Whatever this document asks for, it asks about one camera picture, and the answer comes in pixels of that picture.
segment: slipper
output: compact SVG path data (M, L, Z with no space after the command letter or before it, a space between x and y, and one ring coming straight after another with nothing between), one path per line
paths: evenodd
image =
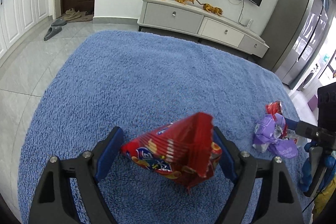
M76 11L75 11L74 8L71 8L71 9L69 9L65 12L65 14L67 14L67 15L74 15L75 13L76 13Z
M66 20L66 21L70 21L70 20L73 20L73 19L80 18L81 16L82 16L81 12L78 11L78 12L74 13L73 15L67 15L67 16L65 16L63 19Z

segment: refrigerator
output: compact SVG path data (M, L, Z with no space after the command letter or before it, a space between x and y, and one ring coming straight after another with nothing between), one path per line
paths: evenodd
M321 43L327 20L322 0L278 0L261 35L269 49L258 64L290 85Z
M304 27L275 74L290 85L299 75L324 36L328 17L321 0L314 0Z

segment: red snack bag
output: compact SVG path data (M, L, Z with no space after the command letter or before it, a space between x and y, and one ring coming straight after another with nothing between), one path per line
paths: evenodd
M136 164L188 188L209 179L221 157L212 116L198 112L144 133L121 147Z
M280 101L275 101L266 105L266 112L268 114L272 114L274 116L275 113L279 113L282 115L282 105Z
M266 105L266 112L267 114L272 114L273 119L276 121L276 117L275 117L275 113L279 113L282 115L282 105L281 105L281 101L275 101L273 103L270 103L268 105ZM287 124L285 125L285 128L283 129L280 139L284 139L287 136Z

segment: snack package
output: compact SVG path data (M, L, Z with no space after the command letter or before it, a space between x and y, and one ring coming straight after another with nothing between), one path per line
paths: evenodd
M255 127L253 147L260 153L267 149L277 156L294 158L298 155L293 139L281 139L286 126L285 118L279 113L267 114Z
M198 112L140 135L121 152L142 168L190 189L212 177L221 158L212 134L212 116Z
M276 113L282 115L281 101L275 101L273 103L266 105L265 107L266 107L266 113L271 114L275 121L276 121L276 116L275 116ZM282 130L280 139L284 139L287 137L287 128L288 128L287 125L285 125L285 127Z

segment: yellow cloth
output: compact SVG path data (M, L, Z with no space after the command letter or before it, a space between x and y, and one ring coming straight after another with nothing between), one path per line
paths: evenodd
M329 185L320 193L317 198L315 199L314 203L314 209L313 209L313 220L315 220L318 215L322 212L325 205L329 201L330 197L334 193L334 190L336 188L336 177L329 183Z

